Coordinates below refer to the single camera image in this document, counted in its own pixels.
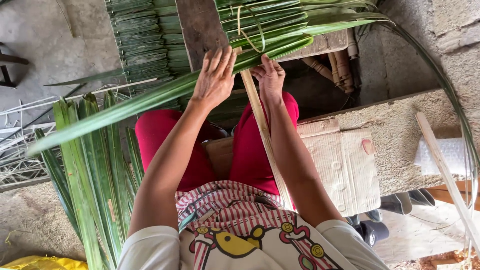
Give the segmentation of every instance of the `wooden table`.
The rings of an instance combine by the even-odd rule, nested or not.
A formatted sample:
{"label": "wooden table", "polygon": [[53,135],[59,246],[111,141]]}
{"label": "wooden table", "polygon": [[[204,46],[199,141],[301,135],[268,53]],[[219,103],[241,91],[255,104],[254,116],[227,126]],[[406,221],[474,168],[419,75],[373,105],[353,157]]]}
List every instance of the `wooden table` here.
{"label": "wooden table", "polygon": [[[190,68],[193,72],[202,67],[203,57],[208,50],[226,47],[228,39],[223,33],[213,0],[176,0],[176,3]],[[347,43],[346,29],[319,35],[309,46],[283,56],[278,61],[343,50],[347,47]]]}

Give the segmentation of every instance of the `woman's right hand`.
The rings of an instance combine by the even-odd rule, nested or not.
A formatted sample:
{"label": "woman's right hand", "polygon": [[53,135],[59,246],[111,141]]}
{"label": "woman's right hand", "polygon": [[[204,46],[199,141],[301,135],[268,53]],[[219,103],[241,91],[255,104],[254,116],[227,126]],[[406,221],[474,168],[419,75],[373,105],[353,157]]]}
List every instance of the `woman's right hand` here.
{"label": "woman's right hand", "polygon": [[285,71],[266,54],[262,55],[262,65],[250,69],[260,86],[260,98],[264,103],[281,102]]}

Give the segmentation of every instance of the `cardboard piece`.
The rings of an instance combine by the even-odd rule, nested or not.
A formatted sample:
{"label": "cardboard piece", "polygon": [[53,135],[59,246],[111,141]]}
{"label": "cardboard piece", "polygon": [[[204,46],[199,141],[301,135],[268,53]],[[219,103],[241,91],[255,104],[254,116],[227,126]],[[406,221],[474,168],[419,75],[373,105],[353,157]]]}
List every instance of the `cardboard piece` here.
{"label": "cardboard piece", "polygon": [[[375,147],[368,128],[341,132],[334,118],[300,124],[297,131],[309,150],[328,195],[342,216],[380,206]],[[233,138],[204,143],[219,180],[227,180]]]}

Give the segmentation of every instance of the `red pants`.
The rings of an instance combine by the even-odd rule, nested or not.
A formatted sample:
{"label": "red pants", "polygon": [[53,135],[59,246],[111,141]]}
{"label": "red pants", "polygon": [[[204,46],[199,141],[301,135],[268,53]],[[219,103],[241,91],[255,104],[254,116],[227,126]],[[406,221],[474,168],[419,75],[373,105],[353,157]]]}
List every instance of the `red pants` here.
{"label": "red pants", "polygon": [[[283,100],[288,114],[295,128],[297,128],[298,104],[292,95],[287,92],[283,92]],[[140,154],[145,171],[180,116],[181,112],[176,110],[153,110],[144,113],[138,119],[135,125],[135,133],[140,145]],[[200,144],[207,139],[219,138],[221,137],[218,130],[205,121],[193,146],[192,155],[180,181],[178,191],[190,191],[206,183],[216,181],[210,160]],[[228,179],[278,195],[278,189],[250,103],[247,104],[239,124],[235,128],[232,167]]]}

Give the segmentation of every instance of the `woman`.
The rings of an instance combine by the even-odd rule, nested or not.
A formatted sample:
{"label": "woman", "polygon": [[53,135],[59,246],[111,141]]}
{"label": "woman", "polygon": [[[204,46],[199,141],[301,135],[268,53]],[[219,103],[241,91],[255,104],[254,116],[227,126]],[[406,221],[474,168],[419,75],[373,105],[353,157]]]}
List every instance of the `woman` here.
{"label": "woman", "polygon": [[216,181],[200,143],[217,138],[205,119],[229,97],[236,57],[230,46],[208,52],[183,114],[138,120],[146,173],[118,269],[387,269],[328,197],[296,131],[298,105],[282,92],[285,71],[266,55],[252,75],[298,213],[283,210],[250,105],[235,129],[229,180]]}

